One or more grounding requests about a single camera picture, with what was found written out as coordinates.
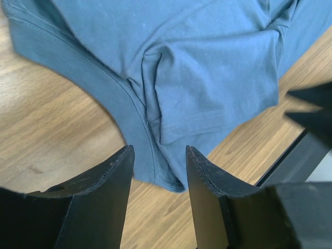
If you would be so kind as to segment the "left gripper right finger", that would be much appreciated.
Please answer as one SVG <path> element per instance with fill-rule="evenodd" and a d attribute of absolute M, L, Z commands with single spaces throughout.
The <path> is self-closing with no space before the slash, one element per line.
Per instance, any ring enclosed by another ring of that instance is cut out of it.
<path fill-rule="evenodd" d="M 198 248 L 331 248 L 331 183 L 250 185 L 186 148 Z"/>

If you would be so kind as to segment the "blue-grey t-shirt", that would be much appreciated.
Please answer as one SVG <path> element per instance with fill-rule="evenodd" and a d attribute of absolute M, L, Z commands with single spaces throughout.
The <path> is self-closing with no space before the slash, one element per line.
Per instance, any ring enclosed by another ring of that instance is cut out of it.
<path fill-rule="evenodd" d="M 15 51 L 102 104 L 134 178 L 188 188 L 209 154 L 279 101 L 279 79 L 331 26 L 331 1 L 3 1 Z"/>

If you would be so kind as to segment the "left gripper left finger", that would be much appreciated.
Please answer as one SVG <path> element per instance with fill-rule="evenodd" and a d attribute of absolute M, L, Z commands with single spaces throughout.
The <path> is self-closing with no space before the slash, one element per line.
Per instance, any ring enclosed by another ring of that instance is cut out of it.
<path fill-rule="evenodd" d="M 119 248 L 134 157 L 125 146 L 44 192 L 2 188 L 1 248 Z"/>

